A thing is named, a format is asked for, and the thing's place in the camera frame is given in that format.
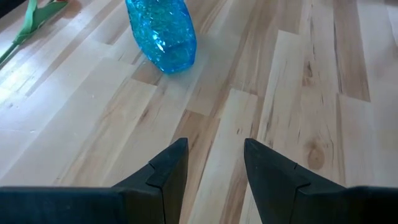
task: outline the blue glass vase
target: blue glass vase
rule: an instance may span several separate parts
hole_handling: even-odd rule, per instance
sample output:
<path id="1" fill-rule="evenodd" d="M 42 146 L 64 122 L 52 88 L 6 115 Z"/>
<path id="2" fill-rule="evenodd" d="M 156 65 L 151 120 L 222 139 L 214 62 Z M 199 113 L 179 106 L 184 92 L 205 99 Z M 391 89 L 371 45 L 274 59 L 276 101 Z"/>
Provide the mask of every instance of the blue glass vase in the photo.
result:
<path id="1" fill-rule="evenodd" d="M 175 73 L 195 61 L 197 40 L 183 0 L 126 0 L 138 46 L 159 69 Z"/>

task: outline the wood knot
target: wood knot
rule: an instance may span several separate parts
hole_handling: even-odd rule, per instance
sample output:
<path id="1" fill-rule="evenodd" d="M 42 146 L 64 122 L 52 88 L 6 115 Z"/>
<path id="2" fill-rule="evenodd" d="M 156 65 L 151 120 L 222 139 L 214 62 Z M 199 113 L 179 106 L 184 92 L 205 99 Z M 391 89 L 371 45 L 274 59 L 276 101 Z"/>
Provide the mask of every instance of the wood knot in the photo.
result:
<path id="1" fill-rule="evenodd" d="M 321 169 L 325 163 L 325 153 L 319 143 L 319 139 L 310 140 L 305 147 L 308 150 L 308 168 L 313 170 Z"/>

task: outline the wood grain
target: wood grain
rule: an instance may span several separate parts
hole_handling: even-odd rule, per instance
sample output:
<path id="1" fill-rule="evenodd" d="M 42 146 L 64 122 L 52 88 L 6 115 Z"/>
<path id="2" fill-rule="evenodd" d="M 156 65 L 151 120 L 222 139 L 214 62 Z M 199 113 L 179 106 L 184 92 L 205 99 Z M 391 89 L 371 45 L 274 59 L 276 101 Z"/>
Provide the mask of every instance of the wood grain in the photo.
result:
<path id="1" fill-rule="evenodd" d="M 261 223 L 250 137 L 339 184 L 398 186 L 394 0 L 186 4 L 198 44 L 181 73 L 141 52 L 122 0 L 70 1 L 13 52 L 0 185 L 111 186 L 188 137 L 180 223 Z M 0 53 L 26 5 L 0 19 Z"/>

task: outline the green stem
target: green stem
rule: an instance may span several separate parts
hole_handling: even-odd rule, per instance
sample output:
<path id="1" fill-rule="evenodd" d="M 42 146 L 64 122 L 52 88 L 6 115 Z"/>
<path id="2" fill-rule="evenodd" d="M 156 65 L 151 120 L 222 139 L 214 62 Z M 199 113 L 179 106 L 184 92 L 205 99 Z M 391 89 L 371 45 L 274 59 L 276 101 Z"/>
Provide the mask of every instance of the green stem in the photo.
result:
<path id="1" fill-rule="evenodd" d="M 5 51 L 5 53 L 0 57 L 0 65 L 10 56 L 10 54 L 15 50 L 18 46 L 16 43 L 12 43 L 12 45 Z"/>

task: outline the textured glass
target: textured glass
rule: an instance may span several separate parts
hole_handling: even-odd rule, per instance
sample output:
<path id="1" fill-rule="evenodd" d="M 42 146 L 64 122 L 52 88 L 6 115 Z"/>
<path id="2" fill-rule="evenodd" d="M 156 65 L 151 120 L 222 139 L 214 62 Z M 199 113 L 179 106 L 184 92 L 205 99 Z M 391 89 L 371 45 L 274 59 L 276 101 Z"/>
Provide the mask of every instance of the textured glass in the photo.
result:
<path id="1" fill-rule="evenodd" d="M 165 73 L 193 65 L 197 40 L 183 0 L 126 0 L 126 4 L 134 37 L 149 60 Z"/>

